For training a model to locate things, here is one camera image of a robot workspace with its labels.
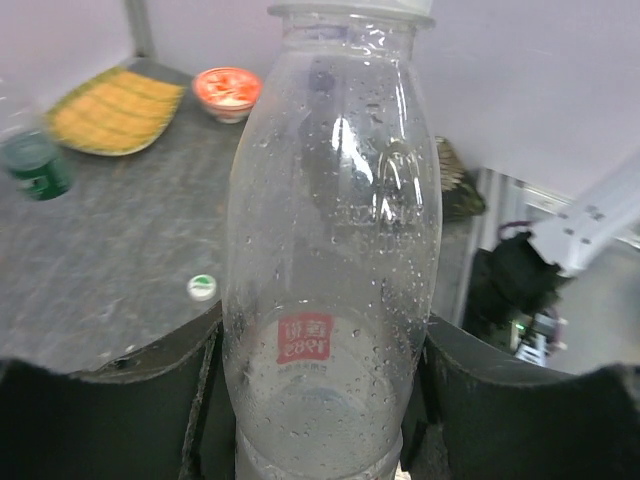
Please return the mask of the white green bottle cap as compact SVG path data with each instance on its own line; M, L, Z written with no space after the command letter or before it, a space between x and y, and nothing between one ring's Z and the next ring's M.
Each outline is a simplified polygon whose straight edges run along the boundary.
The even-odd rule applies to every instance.
M207 274L196 275L188 281L187 293L194 301L205 302L211 300L217 293L217 281Z

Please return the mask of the green label clear bottle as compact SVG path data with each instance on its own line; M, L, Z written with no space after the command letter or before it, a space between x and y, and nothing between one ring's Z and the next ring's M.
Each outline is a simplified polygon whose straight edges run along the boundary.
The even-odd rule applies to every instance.
M67 193L72 179L59 146L28 101L1 94L1 164L18 189L35 201Z

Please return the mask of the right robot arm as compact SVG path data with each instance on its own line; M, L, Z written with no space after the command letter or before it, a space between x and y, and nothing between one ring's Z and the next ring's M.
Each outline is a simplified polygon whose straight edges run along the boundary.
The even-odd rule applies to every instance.
M553 217L474 256L463 328L491 328L552 307L619 232L639 220L639 154L634 153Z

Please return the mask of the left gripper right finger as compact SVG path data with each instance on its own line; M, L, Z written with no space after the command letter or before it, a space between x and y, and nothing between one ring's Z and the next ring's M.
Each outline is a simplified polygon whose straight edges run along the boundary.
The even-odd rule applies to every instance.
M404 418L414 479L636 479L639 369L535 366L433 316Z

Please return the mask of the clear bottle white cap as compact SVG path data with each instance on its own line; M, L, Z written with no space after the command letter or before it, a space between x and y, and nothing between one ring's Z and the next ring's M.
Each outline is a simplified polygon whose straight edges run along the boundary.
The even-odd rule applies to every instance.
M274 15L281 51L232 165L223 366L239 479L389 479L442 228L412 64L429 18Z

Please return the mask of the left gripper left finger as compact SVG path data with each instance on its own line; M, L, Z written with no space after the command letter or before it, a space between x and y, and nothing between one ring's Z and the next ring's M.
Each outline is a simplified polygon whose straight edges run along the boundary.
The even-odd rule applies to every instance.
M4 479L231 479L222 309L95 371L1 362Z

